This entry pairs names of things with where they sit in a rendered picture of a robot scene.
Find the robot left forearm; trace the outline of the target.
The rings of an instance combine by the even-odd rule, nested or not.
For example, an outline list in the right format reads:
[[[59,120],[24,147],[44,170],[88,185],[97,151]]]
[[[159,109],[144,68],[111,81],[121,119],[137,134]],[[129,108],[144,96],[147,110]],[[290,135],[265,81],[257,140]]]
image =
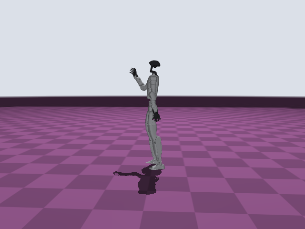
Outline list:
[[[152,108],[152,109],[154,110],[154,112],[156,113],[158,110],[157,110],[157,108],[156,108],[156,96],[155,96],[155,93],[154,93],[154,92],[151,92],[150,95],[151,95],[151,99],[150,99],[150,101],[151,101],[151,108]]]

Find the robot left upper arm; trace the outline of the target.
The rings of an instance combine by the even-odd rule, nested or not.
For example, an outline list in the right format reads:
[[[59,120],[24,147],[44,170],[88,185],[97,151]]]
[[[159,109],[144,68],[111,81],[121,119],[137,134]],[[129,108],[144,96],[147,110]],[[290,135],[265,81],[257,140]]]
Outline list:
[[[156,94],[156,82],[157,82],[157,77],[156,76],[151,76],[150,77],[150,83],[151,83],[151,92],[154,92]],[[148,96],[151,98],[150,93],[148,93]]]

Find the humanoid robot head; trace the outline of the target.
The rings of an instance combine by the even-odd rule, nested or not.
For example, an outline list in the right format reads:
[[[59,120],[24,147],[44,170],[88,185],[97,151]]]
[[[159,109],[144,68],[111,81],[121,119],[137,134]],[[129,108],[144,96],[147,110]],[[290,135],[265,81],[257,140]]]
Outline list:
[[[156,60],[153,60],[153,61],[150,61],[149,64],[151,65],[151,69],[150,69],[150,72],[152,74],[155,74],[157,75],[156,71],[152,71],[153,67],[156,68],[156,67],[159,67],[160,66],[160,63]],[[157,75],[158,76],[158,75]]]

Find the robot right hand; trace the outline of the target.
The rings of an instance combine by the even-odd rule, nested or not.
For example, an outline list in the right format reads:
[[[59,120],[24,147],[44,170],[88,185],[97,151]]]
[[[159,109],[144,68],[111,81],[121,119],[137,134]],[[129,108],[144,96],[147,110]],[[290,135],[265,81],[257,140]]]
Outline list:
[[[131,71],[132,70],[132,71]],[[130,73],[132,73],[133,77],[136,75],[136,77],[138,77],[137,75],[137,72],[136,72],[136,69],[135,68],[132,68],[130,71]]]

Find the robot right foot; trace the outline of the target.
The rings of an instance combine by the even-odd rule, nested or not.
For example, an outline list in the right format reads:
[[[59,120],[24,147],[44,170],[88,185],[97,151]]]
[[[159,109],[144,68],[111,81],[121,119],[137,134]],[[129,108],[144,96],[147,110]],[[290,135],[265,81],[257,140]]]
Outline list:
[[[151,160],[151,161],[146,162],[146,163],[150,163],[150,164],[157,164],[158,162],[157,162],[156,160],[155,160],[155,161]]]

